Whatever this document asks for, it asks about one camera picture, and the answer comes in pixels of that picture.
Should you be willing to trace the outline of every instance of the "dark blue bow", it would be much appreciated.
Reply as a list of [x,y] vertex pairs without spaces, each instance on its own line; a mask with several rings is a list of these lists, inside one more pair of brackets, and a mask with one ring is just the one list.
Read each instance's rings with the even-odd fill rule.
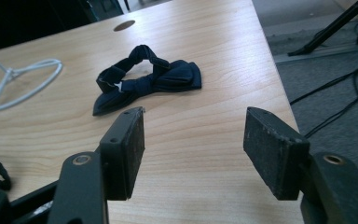
[[[142,60],[153,64],[153,73],[137,79],[122,80]],[[195,63],[160,59],[147,45],[136,47],[126,59],[106,68],[97,78],[103,94],[94,104],[93,116],[101,116],[129,105],[153,92],[192,91],[201,88],[200,70]]]

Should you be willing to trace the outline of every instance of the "wooden table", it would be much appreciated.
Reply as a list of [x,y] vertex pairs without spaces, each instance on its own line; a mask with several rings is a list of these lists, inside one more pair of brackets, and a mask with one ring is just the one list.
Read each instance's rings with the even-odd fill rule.
[[[124,21],[132,27],[114,32]],[[242,149],[247,106],[296,122],[251,0],[173,0],[0,50],[5,66],[62,60],[59,76],[33,98],[0,111],[0,162],[9,199],[59,177],[70,155],[93,151],[120,110],[94,118],[96,77],[140,44],[170,62],[195,62],[200,91],[155,93],[144,106],[145,154],[132,198],[109,202],[111,223],[302,223],[299,202],[278,202]],[[130,77],[151,73],[141,63]],[[25,75],[3,101],[38,85]]]

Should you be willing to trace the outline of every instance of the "table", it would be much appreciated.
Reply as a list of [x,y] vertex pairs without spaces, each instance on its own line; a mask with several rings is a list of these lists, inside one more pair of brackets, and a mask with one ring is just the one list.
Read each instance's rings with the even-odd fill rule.
[[[129,20],[133,26],[113,31]],[[170,62],[195,62],[202,90],[155,93],[94,118],[96,77],[140,44]],[[299,202],[278,202],[242,149],[247,106],[296,129],[252,1],[174,0],[0,50],[1,63],[14,68],[52,57],[64,64],[59,76],[0,111],[0,162],[14,182],[10,200],[56,180],[67,157],[93,151],[120,112],[141,105],[143,163],[132,198],[109,202],[111,223],[302,223]],[[130,76],[150,72],[141,63]],[[43,78],[19,78],[3,100]]]

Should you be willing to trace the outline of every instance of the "desk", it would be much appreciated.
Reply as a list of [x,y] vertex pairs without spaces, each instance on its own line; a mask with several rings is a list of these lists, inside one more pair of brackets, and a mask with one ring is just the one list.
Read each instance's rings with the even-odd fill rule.
[[[132,27],[113,31],[129,20]],[[124,109],[91,115],[101,93],[95,79],[140,44],[170,62],[195,62],[203,87],[127,107],[146,109],[146,150],[132,198],[109,202],[111,223],[302,223],[299,202],[278,202],[242,149],[247,106],[296,128],[251,0],[174,0],[0,50],[1,63],[14,68],[51,57],[64,64],[36,96],[0,111],[0,162],[14,182],[9,199],[56,180],[68,156],[98,146]],[[141,63],[130,76],[150,72]],[[19,78],[4,98],[38,77]]]

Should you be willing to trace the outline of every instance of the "coiled white cable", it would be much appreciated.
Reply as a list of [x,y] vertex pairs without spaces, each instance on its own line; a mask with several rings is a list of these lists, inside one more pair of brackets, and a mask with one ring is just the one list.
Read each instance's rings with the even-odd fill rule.
[[21,103],[22,101],[35,95],[37,92],[43,90],[61,72],[62,63],[60,60],[57,60],[57,59],[47,59],[47,60],[40,61],[38,63],[31,64],[31,65],[21,68],[21,69],[12,69],[12,68],[6,69],[2,64],[0,64],[0,68],[5,72],[5,76],[0,83],[0,95],[1,95],[2,91],[4,90],[5,86],[8,83],[10,83],[11,81],[13,81],[16,77],[19,77],[29,71],[33,71],[36,69],[45,68],[45,67],[49,67],[49,66],[54,66],[54,65],[57,65],[57,68],[44,82],[42,82],[35,89],[22,95],[21,97],[15,99],[13,101],[10,101],[8,103],[0,105],[0,110],[9,108],[13,105],[17,105],[17,104]]

